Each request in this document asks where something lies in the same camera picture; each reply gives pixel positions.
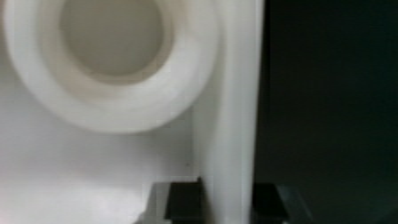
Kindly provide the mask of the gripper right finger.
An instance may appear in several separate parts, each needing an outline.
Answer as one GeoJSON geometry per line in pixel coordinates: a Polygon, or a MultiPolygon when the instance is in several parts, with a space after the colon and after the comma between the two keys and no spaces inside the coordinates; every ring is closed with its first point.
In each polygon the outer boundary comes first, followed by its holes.
{"type": "Polygon", "coordinates": [[[291,185],[253,184],[252,224],[314,224],[310,210],[291,185]]]}

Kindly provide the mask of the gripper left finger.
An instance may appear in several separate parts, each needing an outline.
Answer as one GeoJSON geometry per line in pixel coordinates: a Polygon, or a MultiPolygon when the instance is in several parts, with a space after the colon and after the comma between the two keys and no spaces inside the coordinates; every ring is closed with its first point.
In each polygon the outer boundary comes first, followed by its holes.
{"type": "Polygon", "coordinates": [[[156,224],[204,224],[204,188],[200,179],[156,184],[154,217],[156,224]]]}

